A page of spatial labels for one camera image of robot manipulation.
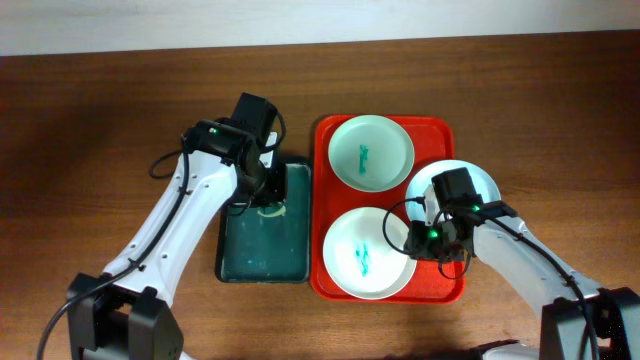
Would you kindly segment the yellow green sponge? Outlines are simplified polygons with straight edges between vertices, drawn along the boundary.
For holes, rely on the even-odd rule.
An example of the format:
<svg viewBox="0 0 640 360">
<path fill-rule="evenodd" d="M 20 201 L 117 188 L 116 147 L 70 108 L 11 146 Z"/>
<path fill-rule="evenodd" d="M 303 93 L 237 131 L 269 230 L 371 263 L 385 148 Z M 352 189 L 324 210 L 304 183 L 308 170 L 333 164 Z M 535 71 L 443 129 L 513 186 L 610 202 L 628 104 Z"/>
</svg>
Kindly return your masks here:
<svg viewBox="0 0 640 360">
<path fill-rule="evenodd" d="M 283 216 L 286 213 L 286 206 L 283 203 L 277 203 L 274 206 L 263 207 L 257 210 L 257 214 L 263 218 L 275 218 Z"/>
</svg>

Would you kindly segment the light blue plate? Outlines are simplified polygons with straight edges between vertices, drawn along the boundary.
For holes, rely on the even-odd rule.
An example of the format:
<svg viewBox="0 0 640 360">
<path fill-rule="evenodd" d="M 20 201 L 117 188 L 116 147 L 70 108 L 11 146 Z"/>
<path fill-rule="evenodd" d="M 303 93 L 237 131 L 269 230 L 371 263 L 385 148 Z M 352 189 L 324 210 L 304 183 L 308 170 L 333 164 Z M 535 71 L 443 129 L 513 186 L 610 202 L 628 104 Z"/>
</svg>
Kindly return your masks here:
<svg viewBox="0 0 640 360">
<path fill-rule="evenodd" d="M 466 168 L 468 170 L 475 190 L 482 196 L 484 203 L 501 199 L 501 194 L 495 181 L 477 165 L 462 160 L 440 160 L 419 170 L 409 182 L 405 197 L 409 199 L 425 196 L 426 200 L 426 210 L 423 209 L 420 203 L 407 202 L 405 204 L 405 210 L 410 221 L 422 221 L 427 225 L 433 223 L 434 217 L 439 211 L 439 206 L 434 194 L 426 195 L 428 188 L 432 185 L 432 178 L 445 171 L 458 168 Z"/>
</svg>

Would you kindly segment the white plate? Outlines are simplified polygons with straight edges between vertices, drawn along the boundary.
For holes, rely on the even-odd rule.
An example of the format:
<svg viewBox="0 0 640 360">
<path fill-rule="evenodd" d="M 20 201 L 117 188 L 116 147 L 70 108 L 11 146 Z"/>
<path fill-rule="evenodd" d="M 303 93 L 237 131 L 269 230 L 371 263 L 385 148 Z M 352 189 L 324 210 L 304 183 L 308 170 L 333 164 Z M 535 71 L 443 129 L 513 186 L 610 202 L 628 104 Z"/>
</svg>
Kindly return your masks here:
<svg viewBox="0 0 640 360">
<path fill-rule="evenodd" d="M 381 300 L 410 282 L 417 262 L 398 251 L 408 226 L 396 215 L 375 207 L 352 209 L 329 227 L 322 246 L 325 269 L 347 294 Z"/>
</svg>

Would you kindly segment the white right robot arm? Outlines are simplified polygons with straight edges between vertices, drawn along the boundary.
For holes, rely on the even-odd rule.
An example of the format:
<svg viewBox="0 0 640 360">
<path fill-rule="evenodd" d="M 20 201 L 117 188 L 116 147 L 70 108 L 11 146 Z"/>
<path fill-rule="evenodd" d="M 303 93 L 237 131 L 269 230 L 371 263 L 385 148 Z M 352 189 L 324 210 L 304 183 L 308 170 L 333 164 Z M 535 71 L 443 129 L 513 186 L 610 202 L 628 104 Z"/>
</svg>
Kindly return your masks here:
<svg viewBox="0 0 640 360">
<path fill-rule="evenodd" d="M 541 321 L 540 344 L 505 340 L 475 359 L 636 359 L 639 296 L 607 289 L 555 255 L 502 201 L 493 179 L 458 160 L 438 161 L 410 181 L 405 252 L 438 267 L 476 258 L 503 277 Z"/>
</svg>

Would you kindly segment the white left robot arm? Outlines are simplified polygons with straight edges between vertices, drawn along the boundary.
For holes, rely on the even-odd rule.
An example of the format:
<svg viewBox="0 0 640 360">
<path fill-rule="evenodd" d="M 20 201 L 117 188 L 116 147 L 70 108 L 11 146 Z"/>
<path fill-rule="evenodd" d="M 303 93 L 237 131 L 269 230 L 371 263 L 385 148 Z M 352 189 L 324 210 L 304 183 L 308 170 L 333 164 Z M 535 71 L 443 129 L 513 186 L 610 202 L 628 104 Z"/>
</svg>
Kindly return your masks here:
<svg viewBox="0 0 640 360">
<path fill-rule="evenodd" d="M 74 359 L 184 359 L 171 306 L 181 275 L 213 217 L 284 198 L 284 176 L 262 156 L 284 136 L 267 99 L 244 93 L 229 117 L 202 120 L 180 138 L 169 184 L 133 239 L 98 277 L 78 274 L 62 312 Z"/>
</svg>

